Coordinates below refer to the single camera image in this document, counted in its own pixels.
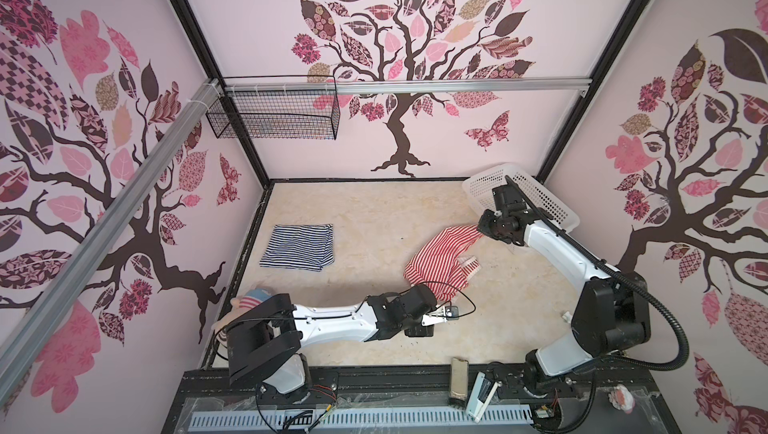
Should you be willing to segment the white plastic laundry basket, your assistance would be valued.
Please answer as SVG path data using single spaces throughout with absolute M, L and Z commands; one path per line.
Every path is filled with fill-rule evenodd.
M 513 163 L 501 164 L 475 174 L 462 183 L 471 209 L 478 215 L 495 210 L 493 189 L 506 184 L 509 177 L 522 192 L 567 233 L 580 224 L 579 216 L 544 185 Z

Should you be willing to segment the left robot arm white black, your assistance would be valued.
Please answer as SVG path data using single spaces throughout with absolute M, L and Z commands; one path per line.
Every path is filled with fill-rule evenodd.
M 253 289 L 233 300 L 233 308 L 214 328 L 227 349 L 229 385 L 263 383 L 282 395 L 309 387 L 301 350 L 331 342 L 385 341 L 403 333 L 430 337 L 438 302 L 424 285 L 402 293 L 368 296 L 343 307 L 308 307 L 290 296 Z

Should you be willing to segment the red white striped tank top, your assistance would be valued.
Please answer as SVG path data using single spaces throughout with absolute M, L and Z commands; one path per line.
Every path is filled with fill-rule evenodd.
M 467 251 L 482 237 L 475 226 L 451 226 L 442 230 L 408 262 L 405 280 L 424 284 L 439 302 L 448 302 L 465 289 L 481 269 Z

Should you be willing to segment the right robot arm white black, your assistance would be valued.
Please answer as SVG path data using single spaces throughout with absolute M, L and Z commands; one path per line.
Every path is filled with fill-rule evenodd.
M 597 259 L 536 207 L 519 186 L 508 181 L 492 190 L 494 207 L 481 215 L 477 230 L 507 245 L 528 247 L 552 264 L 579 298 L 569 332 L 526 355 L 523 382 L 532 392 L 594 360 L 643 344 L 650 339 L 648 301 L 630 288 L 644 289 L 635 275 L 624 282 L 619 271 Z

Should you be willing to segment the blue white striped tank top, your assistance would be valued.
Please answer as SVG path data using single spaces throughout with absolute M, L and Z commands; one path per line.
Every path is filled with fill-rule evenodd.
M 332 224 L 277 225 L 259 266 L 321 272 L 335 260 L 333 234 Z

